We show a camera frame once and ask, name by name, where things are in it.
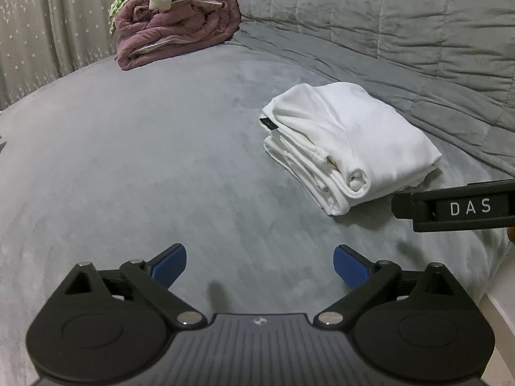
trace star-patterned curtain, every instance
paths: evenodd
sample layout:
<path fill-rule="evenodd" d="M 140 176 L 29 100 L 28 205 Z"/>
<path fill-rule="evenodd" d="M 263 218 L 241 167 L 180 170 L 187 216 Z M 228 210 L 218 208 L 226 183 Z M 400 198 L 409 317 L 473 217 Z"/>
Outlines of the star-patterned curtain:
<path fill-rule="evenodd" d="M 0 109 L 112 55 L 113 0 L 0 0 Z"/>

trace pink blanket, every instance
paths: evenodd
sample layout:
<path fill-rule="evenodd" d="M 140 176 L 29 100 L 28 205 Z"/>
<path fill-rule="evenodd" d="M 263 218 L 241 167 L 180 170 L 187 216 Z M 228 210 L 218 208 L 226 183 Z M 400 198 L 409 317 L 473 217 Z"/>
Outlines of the pink blanket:
<path fill-rule="evenodd" d="M 129 0 L 115 18 L 118 64 L 124 71 L 217 45 L 241 22 L 236 0 L 173 0 L 167 11 Z"/>

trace silver bolt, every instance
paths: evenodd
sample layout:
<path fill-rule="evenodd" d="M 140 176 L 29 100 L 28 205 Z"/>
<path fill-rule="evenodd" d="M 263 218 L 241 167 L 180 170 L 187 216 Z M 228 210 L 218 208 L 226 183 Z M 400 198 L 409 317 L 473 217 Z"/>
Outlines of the silver bolt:
<path fill-rule="evenodd" d="M 343 316 L 338 312 L 323 312 L 319 314 L 318 320 L 324 325 L 337 325 L 343 321 Z"/>
<path fill-rule="evenodd" d="M 202 315 L 194 311 L 182 312 L 177 317 L 177 321 L 182 325 L 195 325 L 202 321 Z"/>

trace blue finger pad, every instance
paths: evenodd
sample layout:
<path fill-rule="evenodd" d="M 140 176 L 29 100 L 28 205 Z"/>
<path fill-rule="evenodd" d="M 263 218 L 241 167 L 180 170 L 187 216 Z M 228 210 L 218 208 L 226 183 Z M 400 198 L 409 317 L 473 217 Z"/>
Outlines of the blue finger pad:
<path fill-rule="evenodd" d="M 150 277 L 168 289 L 185 268 L 186 248 L 181 245 L 153 266 Z"/>
<path fill-rule="evenodd" d="M 340 247 L 334 250 L 333 264 L 336 274 L 338 274 L 352 290 L 367 281 L 372 275 L 366 265 L 360 263 Z"/>

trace white logo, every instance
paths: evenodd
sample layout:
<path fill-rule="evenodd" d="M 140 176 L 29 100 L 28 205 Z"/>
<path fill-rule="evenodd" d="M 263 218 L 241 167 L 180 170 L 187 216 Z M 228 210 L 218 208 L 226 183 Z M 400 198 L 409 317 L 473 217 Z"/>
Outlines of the white logo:
<path fill-rule="evenodd" d="M 268 322 L 268 320 L 263 317 L 257 317 L 252 322 L 254 322 L 254 324 L 256 324 L 256 325 L 262 326 L 262 325 L 266 324 Z"/>

